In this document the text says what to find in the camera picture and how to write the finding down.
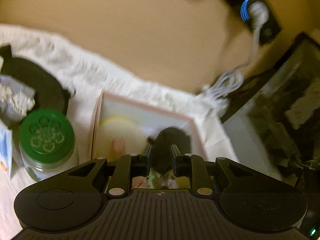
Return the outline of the dark glass cabinet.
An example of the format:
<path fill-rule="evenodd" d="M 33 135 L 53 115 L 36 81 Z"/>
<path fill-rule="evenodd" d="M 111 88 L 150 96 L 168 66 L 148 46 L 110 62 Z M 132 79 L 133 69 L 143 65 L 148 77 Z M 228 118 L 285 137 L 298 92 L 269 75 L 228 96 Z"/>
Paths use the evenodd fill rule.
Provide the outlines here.
<path fill-rule="evenodd" d="M 294 185 L 319 169 L 319 42 L 300 33 L 269 70 L 230 95 L 222 116 L 239 162 Z"/>

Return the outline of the black mesh round pouch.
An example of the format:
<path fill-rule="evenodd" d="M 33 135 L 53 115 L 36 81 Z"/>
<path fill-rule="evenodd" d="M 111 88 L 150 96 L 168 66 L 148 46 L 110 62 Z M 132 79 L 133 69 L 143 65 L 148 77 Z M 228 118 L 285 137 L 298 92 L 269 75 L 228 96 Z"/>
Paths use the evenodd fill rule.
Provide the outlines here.
<path fill-rule="evenodd" d="M 48 108 L 67 114 L 71 94 L 59 81 L 36 63 L 21 57 L 13 57 L 11 46 L 1 47 L 3 66 L 1 74 L 8 75 L 35 90 L 35 107 Z"/>

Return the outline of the yellow white soft toy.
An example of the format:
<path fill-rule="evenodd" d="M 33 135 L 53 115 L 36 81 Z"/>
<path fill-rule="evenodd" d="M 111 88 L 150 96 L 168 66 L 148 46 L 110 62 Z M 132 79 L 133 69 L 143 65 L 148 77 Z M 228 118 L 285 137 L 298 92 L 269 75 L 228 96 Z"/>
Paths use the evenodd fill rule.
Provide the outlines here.
<path fill-rule="evenodd" d="M 116 161 L 120 157 L 136 153 L 140 154 L 147 145 L 148 136 L 134 122 L 121 117 L 111 117 L 99 123 L 95 140 L 95 155 L 106 157 L 108 161 Z M 114 139 L 124 139 L 126 154 L 117 155 L 111 152 Z"/>

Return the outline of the grey lace fabric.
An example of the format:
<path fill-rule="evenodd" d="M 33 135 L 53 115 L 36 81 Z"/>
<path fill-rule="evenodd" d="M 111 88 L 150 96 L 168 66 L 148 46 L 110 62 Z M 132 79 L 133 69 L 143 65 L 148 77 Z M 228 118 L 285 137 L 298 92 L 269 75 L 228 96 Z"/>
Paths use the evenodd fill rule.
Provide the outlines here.
<path fill-rule="evenodd" d="M 8 75 L 1 75 L 1 121 L 15 126 L 35 105 L 35 90 Z"/>

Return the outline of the pink cardboard box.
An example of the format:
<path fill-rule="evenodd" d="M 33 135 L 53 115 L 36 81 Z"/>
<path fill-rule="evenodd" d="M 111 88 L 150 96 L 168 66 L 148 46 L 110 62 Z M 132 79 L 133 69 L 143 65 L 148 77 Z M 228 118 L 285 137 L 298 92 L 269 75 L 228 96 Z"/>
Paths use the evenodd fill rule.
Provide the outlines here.
<path fill-rule="evenodd" d="M 143 133 L 148 136 L 147 144 L 150 145 L 163 129 L 168 127 L 179 128 L 191 138 L 190 154 L 199 155 L 205 161 L 204 148 L 191 118 L 103 93 L 98 99 L 98 108 L 94 120 L 92 157 L 105 160 L 105 172 L 107 172 L 106 177 L 108 180 L 111 178 L 108 175 L 108 163 L 112 161 L 108 161 L 106 157 L 97 157 L 95 155 L 95 140 L 99 123 L 111 117 L 125 118 L 137 124 Z M 190 188 L 190 179 L 188 177 L 176 177 L 173 170 L 161 175 L 151 167 L 147 177 L 133 178 L 132 188 L 140 186 L 151 189 L 187 189 Z"/>

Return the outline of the black wall power strip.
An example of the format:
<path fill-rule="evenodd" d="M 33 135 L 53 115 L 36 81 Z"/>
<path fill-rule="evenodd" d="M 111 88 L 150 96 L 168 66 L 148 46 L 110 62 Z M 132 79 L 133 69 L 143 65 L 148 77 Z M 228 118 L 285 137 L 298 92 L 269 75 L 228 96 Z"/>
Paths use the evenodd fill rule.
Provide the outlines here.
<path fill-rule="evenodd" d="M 275 39 L 281 28 L 265 0 L 225 0 L 241 20 L 254 31 L 259 30 L 259 43 Z"/>

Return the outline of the white fringed cloth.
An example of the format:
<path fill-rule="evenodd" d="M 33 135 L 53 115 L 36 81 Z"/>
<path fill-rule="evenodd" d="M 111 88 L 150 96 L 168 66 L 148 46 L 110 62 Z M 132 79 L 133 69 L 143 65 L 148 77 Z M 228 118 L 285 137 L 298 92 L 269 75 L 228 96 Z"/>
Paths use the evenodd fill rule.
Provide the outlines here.
<path fill-rule="evenodd" d="M 1 45 L 7 44 L 13 55 L 37 63 L 71 92 L 67 116 L 75 130 L 81 163 L 89 160 L 93 115 L 102 92 L 192 118 L 209 160 L 220 156 L 237 160 L 217 116 L 220 103 L 208 105 L 194 94 L 142 80 L 59 34 L 2 24 Z"/>

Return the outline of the black plush toy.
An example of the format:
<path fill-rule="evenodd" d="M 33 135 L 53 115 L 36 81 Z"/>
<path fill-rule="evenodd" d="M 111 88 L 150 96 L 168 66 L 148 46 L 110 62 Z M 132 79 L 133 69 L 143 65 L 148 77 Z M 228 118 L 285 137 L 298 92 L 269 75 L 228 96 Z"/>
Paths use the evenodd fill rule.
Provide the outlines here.
<path fill-rule="evenodd" d="M 191 153 L 191 138 L 176 127 L 168 127 L 160 131 L 151 145 L 151 167 L 161 175 L 172 170 L 174 157 L 171 151 L 172 145 L 176 145 L 181 154 Z"/>

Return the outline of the green lid glass jar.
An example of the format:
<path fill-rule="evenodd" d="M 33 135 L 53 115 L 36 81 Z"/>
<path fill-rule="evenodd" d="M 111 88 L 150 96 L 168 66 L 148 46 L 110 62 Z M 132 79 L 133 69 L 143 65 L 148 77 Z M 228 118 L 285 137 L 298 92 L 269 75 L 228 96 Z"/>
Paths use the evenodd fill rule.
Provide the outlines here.
<path fill-rule="evenodd" d="M 74 129 L 58 111 L 31 112 L 19 127 L 18 138 L 23 166 L 34 181 L 79 165 Z"/>

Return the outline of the white power plug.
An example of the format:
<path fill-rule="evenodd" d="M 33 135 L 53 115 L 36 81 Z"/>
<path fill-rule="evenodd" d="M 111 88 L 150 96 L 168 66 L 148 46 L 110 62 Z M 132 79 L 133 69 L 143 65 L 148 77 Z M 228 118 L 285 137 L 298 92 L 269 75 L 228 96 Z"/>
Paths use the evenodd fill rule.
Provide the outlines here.
<path fill-rule="evenodd" d="M 253 29 L 261 29 L 269 19 L 269 10 L 265 3 L 256 1 L 249 6 L 249 15 Z"/>

